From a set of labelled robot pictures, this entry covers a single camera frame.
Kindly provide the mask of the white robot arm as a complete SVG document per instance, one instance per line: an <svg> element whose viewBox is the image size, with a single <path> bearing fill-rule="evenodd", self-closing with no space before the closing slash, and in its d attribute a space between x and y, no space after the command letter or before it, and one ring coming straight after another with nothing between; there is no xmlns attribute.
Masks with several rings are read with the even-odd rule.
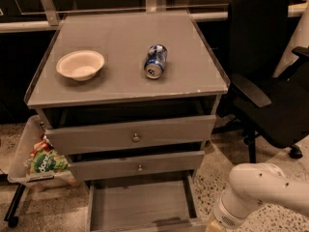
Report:
<svg viewBox="0 0 309 232"><path fill-rule="evenodd" d="M229 184L216 199L205 232L226 232L243 225L266 204L309 217L309 183L287 178L273 163L242 163L229 173Z"/></svg>

